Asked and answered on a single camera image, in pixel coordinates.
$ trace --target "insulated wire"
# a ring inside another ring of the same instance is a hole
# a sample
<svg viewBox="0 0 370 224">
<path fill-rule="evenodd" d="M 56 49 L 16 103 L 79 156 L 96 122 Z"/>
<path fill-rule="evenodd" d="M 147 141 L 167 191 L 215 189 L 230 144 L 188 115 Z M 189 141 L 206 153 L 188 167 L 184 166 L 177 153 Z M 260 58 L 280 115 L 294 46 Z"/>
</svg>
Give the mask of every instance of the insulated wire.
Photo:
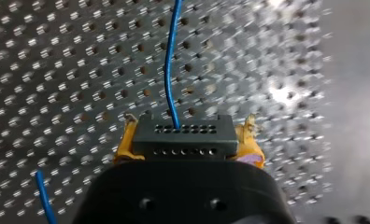
<svg viewBox="0 0 370 224">
<path fill-rule="evenodd" d="M 180 123 L 178 119 L 178 113 L 173 100 L 173 94 L 171 92 L 171 60 L 173 58 L 173 51 L 176 42 L 176 34 L 178 27 L 178 18 L 181 11 L 182 0 L 176 0 L 174 4 L 173 15 L 171 17 L 170 32 L 168 34 L 167 41 L 167 52 L 165 53 L 164 60 L 164 90 L 165 96 L 167 98 L 168 107 L 170 109 L 171 118 L 173 120 L 173 125 L 175 129 L 180 128 Z"/>
<path fill-rule="evenodd" d="M 36 186 L 39 190 L 39 198 L 40 202 L 42 203 L 43 210 L 45 211 L 46 219 L 48 220 L 49 224 L 57 224 L 56 217 L 54 216 L 53 210 L 51 209 L 49 196 L 46 192 L 46 188 L 43 182 L 44 180 L 42 171 L 36 171 Z"/>
</svg>

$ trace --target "metal surface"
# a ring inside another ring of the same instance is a hole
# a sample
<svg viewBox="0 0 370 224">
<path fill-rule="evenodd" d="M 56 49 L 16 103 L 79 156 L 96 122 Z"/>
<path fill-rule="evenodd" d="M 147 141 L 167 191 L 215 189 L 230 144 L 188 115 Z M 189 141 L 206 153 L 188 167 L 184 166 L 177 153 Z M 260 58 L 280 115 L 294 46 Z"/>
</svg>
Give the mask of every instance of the metal surface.
<svg viewBox="0 0 370 224">
<path fill-rule="evenodd" d="M 259 114 L 266 170 L 306 223 L 324 216 L 310 210 L 324 207 L 321 197 L 334 180 L 324 178 L 331 164 L 321 114 L 329 79 L 321 4 L 188 0 L 173 62 L 182 118 L 229 114 L 240 122 Z M 88 185 L 111 164 L 123 114 L 169 119 L 163 64 L 172 6 L 170 0 L 0 1 L 0 223 L 45 221 L 36 169 L 45 173 L 58 222 L 70 223 Z"/>
</svg>

